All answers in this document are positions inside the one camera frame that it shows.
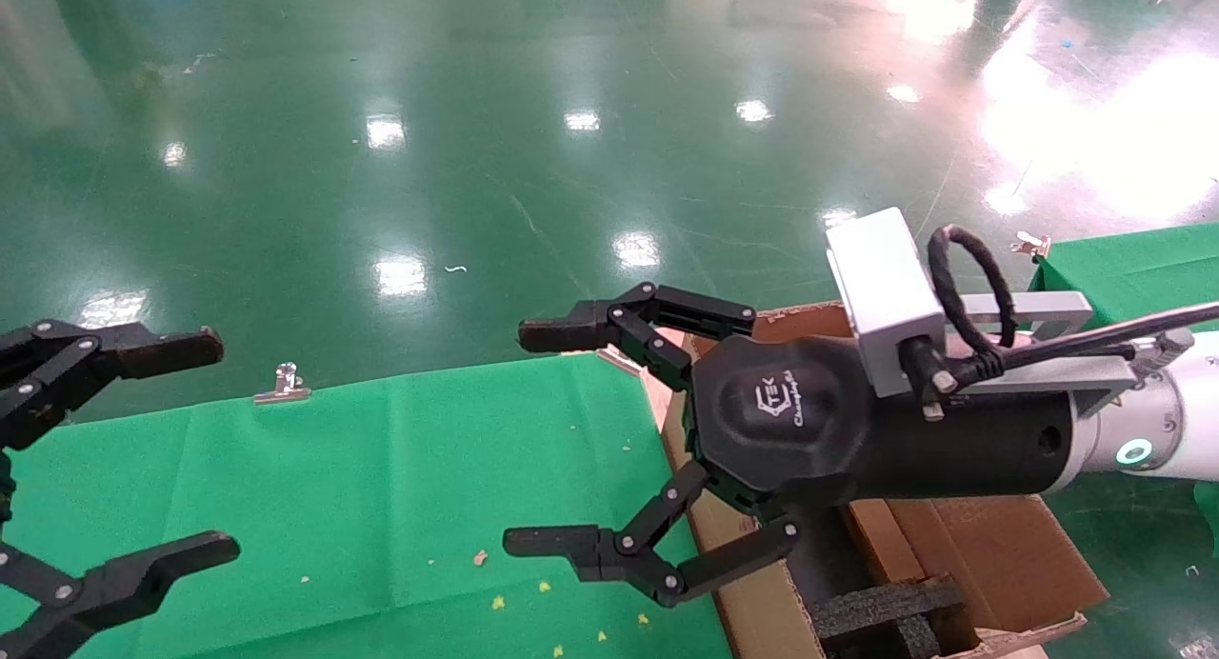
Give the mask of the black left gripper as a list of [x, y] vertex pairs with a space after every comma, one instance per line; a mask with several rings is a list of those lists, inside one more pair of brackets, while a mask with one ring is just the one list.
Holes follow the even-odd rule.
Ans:
[[[213, 329], [156, 334], [140, 322], [87, 329], [44, 320], [2, 333], [1, 446], [27, 449], [110, 382], [147, 380], [219, 363], [226, 344]], [[16, 481], [0, 456], [0, 524], [12, 519]], [[37, 602], [2, 633], [5, 658], [69, 658], [96, 633], [156, 614], [178, 580], [235, 562], [236, 538], [205, 530], [87, 569], [79, 577], [2, 544], [1, 582]]]

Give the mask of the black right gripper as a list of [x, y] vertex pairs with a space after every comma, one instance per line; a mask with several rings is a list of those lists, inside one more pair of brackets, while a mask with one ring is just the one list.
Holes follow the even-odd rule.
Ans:
[[[527, 352], [613, 346], [674, 391], [688, 391], [689, 460], [627, 524], [512, 527], [506, 554], [561, 555], [581, 582], [627, 582], [670, 609], [787, 558], [798, 527], [778, 516], [679, 565], [656, 551], [712, 488], [741, 509], [795, 499], [941, 499], [1039, 495], [1065, 471], [1067, 393], [981, 393], [950, 400], [929, 420], [913, 393], [880, 398], [848, 337], [755, 341], [757, 312], [695, 291], [639, 283], [614, 298], [580, 300], [557, 319], [519, 324]], [[659, 329], [719, 342], [692, 364]]]

